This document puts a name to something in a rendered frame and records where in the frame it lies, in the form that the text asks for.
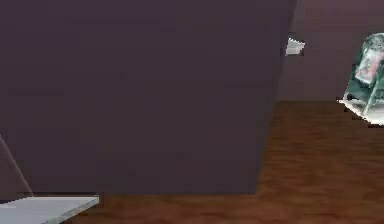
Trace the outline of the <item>white flat slab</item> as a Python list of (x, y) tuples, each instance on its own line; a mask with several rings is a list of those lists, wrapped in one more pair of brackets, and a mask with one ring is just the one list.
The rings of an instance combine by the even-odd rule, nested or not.
[(0, 204), (0, 224), (61, 224), (98, 203), (98, 196), (27, 197)]

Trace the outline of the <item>small white wall box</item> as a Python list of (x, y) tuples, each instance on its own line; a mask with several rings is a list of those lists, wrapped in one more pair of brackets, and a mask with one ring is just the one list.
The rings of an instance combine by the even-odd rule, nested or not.
[(299, 55), (305, 48), (305, 43), (293, 38), (289, 38), (286, 46), (287, 55)]

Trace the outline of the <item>green glass bin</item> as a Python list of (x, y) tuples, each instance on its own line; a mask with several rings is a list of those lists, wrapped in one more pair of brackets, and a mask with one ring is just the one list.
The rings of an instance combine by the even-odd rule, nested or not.
[(384, 127), (384, 33), (363, 41), (339, 103), (369, 125)]

